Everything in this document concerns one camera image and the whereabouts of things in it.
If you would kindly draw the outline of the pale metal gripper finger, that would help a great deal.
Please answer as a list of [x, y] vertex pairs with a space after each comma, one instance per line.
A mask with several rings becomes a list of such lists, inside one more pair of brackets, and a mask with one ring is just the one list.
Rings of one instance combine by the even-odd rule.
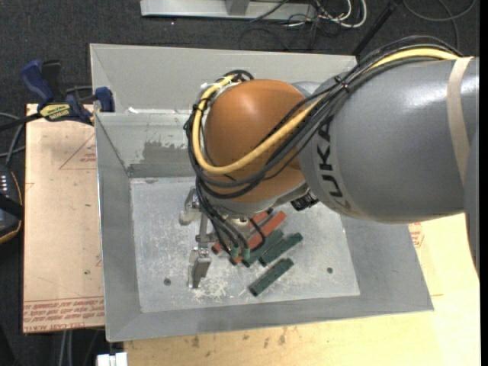
[[194, 279], [194, 269], [195, 264], [197, 263], [197, 259], [199, 257], [198, 248], [193, 248], [190, 252], [189, 260], [188, 260], [188, 286], [189, 287], [198, 287], [195, 279]]
[[207, 275], [208, 268], [211, 264], [211, 258], [198, 257], [192, 268], [192, 287], [198, 288], [202, 278]]

